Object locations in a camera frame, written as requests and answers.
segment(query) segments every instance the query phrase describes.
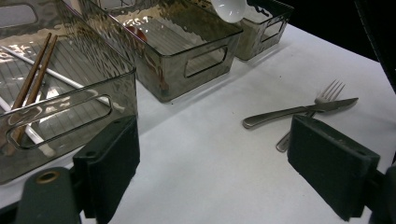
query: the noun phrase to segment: plastic storage bin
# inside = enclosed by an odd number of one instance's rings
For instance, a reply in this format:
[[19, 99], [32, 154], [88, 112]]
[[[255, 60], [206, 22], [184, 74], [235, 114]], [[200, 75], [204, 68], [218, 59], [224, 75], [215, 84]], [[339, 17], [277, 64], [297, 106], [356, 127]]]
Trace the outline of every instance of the plastic storage bin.
[[123, 57], [134, 59], [137, 79], [159, 101], [230, 71], [242, 33], [238, 26], [185, 0], [107, 2], [104, 11], [79, 1], [83, 18]]
[[[216, 14], [210, 2], [191, 1]], [[237, 23], [244, 32], [235, 56], [247, 61], [279, 43], [293, 10], [293, 7], [274, 0], [248, 0], [244, 19]]]
[[[136, 115], [135, 67], [60, 0], [3, 0], [0, 17], [0, 184], [84, 146], [114, 119]], [[44, 39], [58, 35], [32, 105], [9, 111]], [[21, 141], [13, 138], [26, 126]]]

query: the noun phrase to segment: white tablecloth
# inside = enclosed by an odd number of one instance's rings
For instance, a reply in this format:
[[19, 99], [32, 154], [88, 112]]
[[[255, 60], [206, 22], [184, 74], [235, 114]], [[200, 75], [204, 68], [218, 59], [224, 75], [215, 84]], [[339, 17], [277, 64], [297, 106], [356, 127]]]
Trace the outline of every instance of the white tablecloth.
[[[288, 25], [270, 53], [235, 59], [229, 74], [170, 104], [137, 84], [141, 163], [111, 223], [345, 223], [275, 149], [291, 117], [252, 131], [241, 124], [312, 105], [335, 79], [346, 83], [340, 99], [360, 99], [316, 118], [378, 153], [385, 172], [396, 150], [396, 97], [380, 64]], [[20, 191], [0, 186], [2, 204]]]

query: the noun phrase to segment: wooden chopstick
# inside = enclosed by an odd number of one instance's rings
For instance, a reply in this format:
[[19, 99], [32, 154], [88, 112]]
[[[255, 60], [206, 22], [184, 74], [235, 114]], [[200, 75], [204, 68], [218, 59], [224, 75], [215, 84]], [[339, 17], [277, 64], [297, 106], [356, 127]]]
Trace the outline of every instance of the wooden chopstick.
[[[35, 99], [37, 98], [38, 93], [40, 92], [40, 87], [44, 79], [44, 75], [46, 74], [47, 67], [49, 66], [50, 63], [50, 56], [55, 49], [56, 41], [58, 39], [58, 36], [56, 35], [52, 39], [52, 43], [49, 47], [49, 51], [47, 53], [46, 59], [44, 59], [43, 64], [41, 65], [40, 71], [38, 72], [37, 77], [35, 78], [35, 84], [33, 85], [32, 89], [30, 90], [29, 97], [27, 98], [26, 104], [25, 105], [31, 105], [32, 103], [35, 102]], [[21, 141], [21, 138], [25, 132], [26, 126], [20, 127], [18, 131], [16, 131], [14, 138], [18, 143]]]
[[23, 82], [20, 92], [18, 93], [17, 98], [15, 99], [14, 105], [12, 109], [20, 108], [23, 105], [23, 101], [26, 98], [27, 92], [32, 85], [33, 79], [35, 79], [35, 72], [37, 72], [38, 66], [41, 64], [41, 60], [43, 59], [44, 52], [46, 51], [47, 45], [50, 42], [51, 33], [47, 35], [47, 38], [44, 42], [44, 47], [38, 52], [37, 57], [35, 58], [35, 63], [29, 71], [29, 74], [26, 77], [26, 80]]
[[[35, 73], [36, 73], [39, 65], [41, 64], [41, 60], [43, 58], [44, 52], [46, 51], [46, 48], [47, 48], [47, 46], [48, 46], [48, 44], [50, 42], [50, 37], [51, 37], [51, 33], [49, 33], [47, 35], [47, 38], [46, 38], [46, 40], [44, 42], [43, 48], [37, 54], [37, 57], [35, 58], [35, 62], [33, 64], [32, 68], [31, 68], [31, 70], [29, 71], [29, 74], [28, 74], [26, 80], [23, 83], [20, 92], [18, 93], [17, 99], [15, 100], [14, 105], [12, 106], [12, 109], [16, 109], [16, 108], [22, 107], [24, 99], [26, 98], [27, 92], [29, 91], [30, 86], [32, 85], [32, 82], [34, 80]], [[35, 84], [34, 84], [32, 90], [31, 90], [31, 93], [29, 94], [29, 97], [28, 97], [25, 105], [32, 104], [35, 101], [35, 98], [37, 97], [37, 95], [39, 93], [39, 90], [40, 90], [40, 87], [41, 87], [41, 83], [42, 83], [43, 78], [44, 78], [44, 74], [46, 73], [47, 67], [48, 67], [48, 65], [50, 63], [50, 56], [51, 56], [51, 54], [52, 54], [52, 52], [53, 52], [53, 50], [55, 48], [55, 44], [56, 44], [57, 38], [58, 38], [57, 35], [53, 38], [52, 44], [49, 47], [49, 52], [47, 53], [47, 57], [44, 60], [43, 64], [41, 65], [41, 68], [39, 70], [37, 78], [35, 79]], [[26, 126], [17, 128], [14, 131], [14, 133], [12, 134], [12, 137], [14, 138], [14, 140], [17, 143], [19, 143], [21, 141], [21, 137], [22, 137], [22, 134], [24, 133], [25, 129], [26, 129]], [[10, 147], [7, 148], [5, 154], [10, 156], [10, 155], [13, 155], [14, 152], [15, 152], [15, 148], [10, 146]]]

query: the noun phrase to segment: knife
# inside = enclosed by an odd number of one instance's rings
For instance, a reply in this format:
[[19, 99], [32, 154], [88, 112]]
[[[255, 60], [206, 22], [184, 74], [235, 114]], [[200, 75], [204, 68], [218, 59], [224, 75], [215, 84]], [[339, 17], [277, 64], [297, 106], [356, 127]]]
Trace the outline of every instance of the knife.
[[307, 105], [307, 106], [298, 106], [291, 109], [279, 110], [275, 112], [260, 114], [256, 116], [252, 116], [246, 118], [242, 121], [242, 124], [246, 129], [250, 129], [260, 123], [268, 121], [270, 119], [276, 119], [287, 115], [292, 114], [299, 114], [308, 111], [315, 111], [315, 112], [327, 112], [336, 110], [345, 106], [354, 105], [359, 98], [351, 98], [347, 100], [340, 100], [340, 101], [332, 101], [329, 103], [317, 104], [317, 105]]

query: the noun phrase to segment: silver fork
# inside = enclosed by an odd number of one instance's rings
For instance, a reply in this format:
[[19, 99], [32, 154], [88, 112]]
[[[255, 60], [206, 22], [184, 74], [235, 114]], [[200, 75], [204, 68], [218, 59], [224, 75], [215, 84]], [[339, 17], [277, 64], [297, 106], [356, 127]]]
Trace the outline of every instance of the silver fork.
[[[322, 104], [334, 101], [344, 87], [345, 84], [343, 85], [342, 82], [334, 80], [317, 98], [315, 98], [315, 104]], [[315, 115], [315, 111], [308, 112], [305, 115], [309, 118], [312, 118]], [[286, 133], [285, 136], [280, 139], [280, 141], [276, 144], [276, 149], [280, 152], [285, 152], [289, 149], [289, 143], [290, 132]]]

